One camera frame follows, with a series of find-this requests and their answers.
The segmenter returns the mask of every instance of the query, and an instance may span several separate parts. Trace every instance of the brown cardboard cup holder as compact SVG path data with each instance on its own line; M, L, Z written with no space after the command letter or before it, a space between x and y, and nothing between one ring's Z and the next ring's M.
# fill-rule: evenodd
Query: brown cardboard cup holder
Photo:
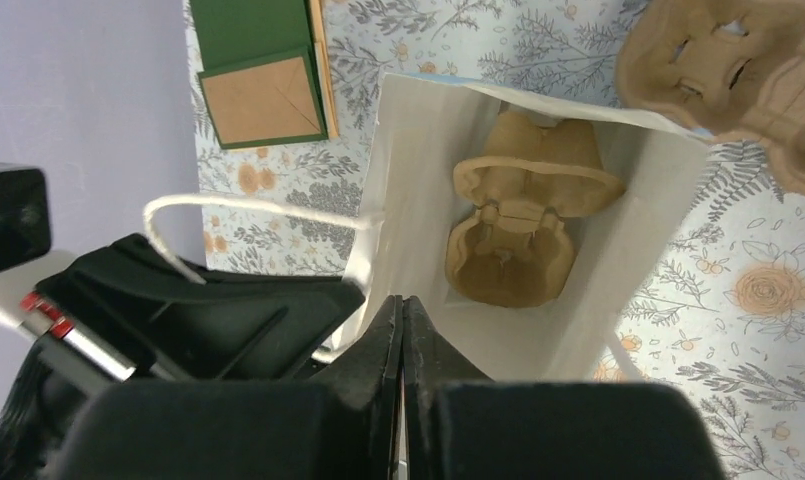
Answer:
M617 61L628 107L754 140L805 195L805 0L654 0Z
M625 191L603 170L590 122L541 128L513 111L497 118L481 157L455 167L454 182L477 210L449 236L449 283L510 308L542 305L564 288L576 251L561 218L596 213Z

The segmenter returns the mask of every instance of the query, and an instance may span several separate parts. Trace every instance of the table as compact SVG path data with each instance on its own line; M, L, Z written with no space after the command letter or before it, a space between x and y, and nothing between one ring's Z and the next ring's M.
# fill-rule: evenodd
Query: table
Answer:
M185 5L201 190L355 215L383 72L617 105L616 54L645 5L329 0L341 137L238 152L214 139ZM211 268L298 275L339 274L353 239L342 228L224 208L204 210L204 235ZM805 479L805 198L775 185L757 145L717 148L693 210L622 317L619 346L602 355L594 379L641 376L683 390L731 477Z

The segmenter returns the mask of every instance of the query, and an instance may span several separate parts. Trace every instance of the tablecloth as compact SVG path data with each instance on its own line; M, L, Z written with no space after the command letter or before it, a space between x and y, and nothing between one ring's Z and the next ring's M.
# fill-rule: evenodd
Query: tablecloth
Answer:
M384 72L617 105L617 51L646 3L329 0L341 137L237 152L214 138L185 5L200 188L355 215ZM212 268L300 275L342 272L353 239L338 227L224 208L204 210L204 236ZM805 479L805 198L782 192L757 145L716 149L693 210L623 311L618 336L594 379L631 372L684 391L730 477ZM618 352L633 365L618 365Z

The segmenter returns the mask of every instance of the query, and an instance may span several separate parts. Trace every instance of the paper bag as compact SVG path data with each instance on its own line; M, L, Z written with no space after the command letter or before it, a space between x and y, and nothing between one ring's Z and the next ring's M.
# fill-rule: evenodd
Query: paper bag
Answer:
M627 191L601 213L568 225L578 249L561 295L507 309L468 300L444 276L450 231L473 206L453 187L455 165L475 157L506 103L541 125L593 122L606 171ZM687 213L708 147L655 113L559 100L437 76L387 75L361 213L384 212L359 232L346 269L367 303L335 335L354 341L387 295L416 295L447 340L500 380L585 379L619 311L652 270Z

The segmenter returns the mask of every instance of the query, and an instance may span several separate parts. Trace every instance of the gift bag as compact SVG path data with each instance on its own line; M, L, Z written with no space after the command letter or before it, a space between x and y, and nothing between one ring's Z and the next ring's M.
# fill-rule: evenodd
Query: gift bag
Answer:
M535 308L474 302L444 273L450 232L474 210L456 194L453 168L481 152L506 108L542 126L591 121L604 169L626 185L607 209L568 222L573 268L560 296ZM707 154L696 133L652 112L454 77L386 75L360 207L384 221L356 234L345 274L367 301L327 346L340 352L357 339L387 295L416 295L440 333L495 379L587 378L619 311L687 213Z

